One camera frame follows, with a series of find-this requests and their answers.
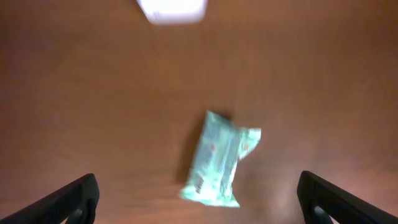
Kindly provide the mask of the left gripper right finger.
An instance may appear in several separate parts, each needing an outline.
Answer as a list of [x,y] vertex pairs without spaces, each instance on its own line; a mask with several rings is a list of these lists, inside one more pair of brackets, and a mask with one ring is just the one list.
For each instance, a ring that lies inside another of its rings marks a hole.
[[306,224],[364,223],[397,224],[397,217],[361,200],[307,170],[297,186],[297,196]]

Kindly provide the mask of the white barcode scanner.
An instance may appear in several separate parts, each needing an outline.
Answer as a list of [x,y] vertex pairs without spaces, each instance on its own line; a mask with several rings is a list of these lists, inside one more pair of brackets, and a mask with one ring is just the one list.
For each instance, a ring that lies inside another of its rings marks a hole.
[[208,0],[137,0],[151,24],[175,25],[200,22]]

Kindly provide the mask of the mint green wipes packet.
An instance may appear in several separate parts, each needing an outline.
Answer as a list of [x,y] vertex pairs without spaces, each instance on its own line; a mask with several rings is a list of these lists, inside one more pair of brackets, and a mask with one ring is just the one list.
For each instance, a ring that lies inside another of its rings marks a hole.
[[260,128],[239,128],[207,111],[180,197],[206,206],[239,208],[232,188],[236,167],[256,148],[261,135]]

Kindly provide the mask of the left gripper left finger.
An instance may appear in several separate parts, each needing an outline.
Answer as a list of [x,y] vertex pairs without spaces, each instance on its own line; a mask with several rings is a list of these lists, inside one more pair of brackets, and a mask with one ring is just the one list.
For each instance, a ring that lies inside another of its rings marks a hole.
[[1,219],[1,223],[93,224],[100,191],[94,174],[86,174],[50,195]]

